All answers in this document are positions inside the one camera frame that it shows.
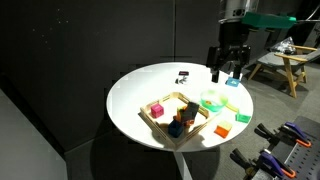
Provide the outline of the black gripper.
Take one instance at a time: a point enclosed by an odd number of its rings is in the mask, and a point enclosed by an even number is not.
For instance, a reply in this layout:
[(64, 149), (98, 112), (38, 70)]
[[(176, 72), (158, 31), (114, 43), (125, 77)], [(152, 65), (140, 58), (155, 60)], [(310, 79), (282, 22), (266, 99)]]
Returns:
[(235, 63), (233, 78), (240, 79), (242, 67), (248, 63), (250, 47), (245, 44), (249, 28), (241, 22), (227, 22), (220, 25), (219, 45), (210, 47), (206, 66), (211, 69), (211, 81), (218, 83), (219, 69), (227, 62)]

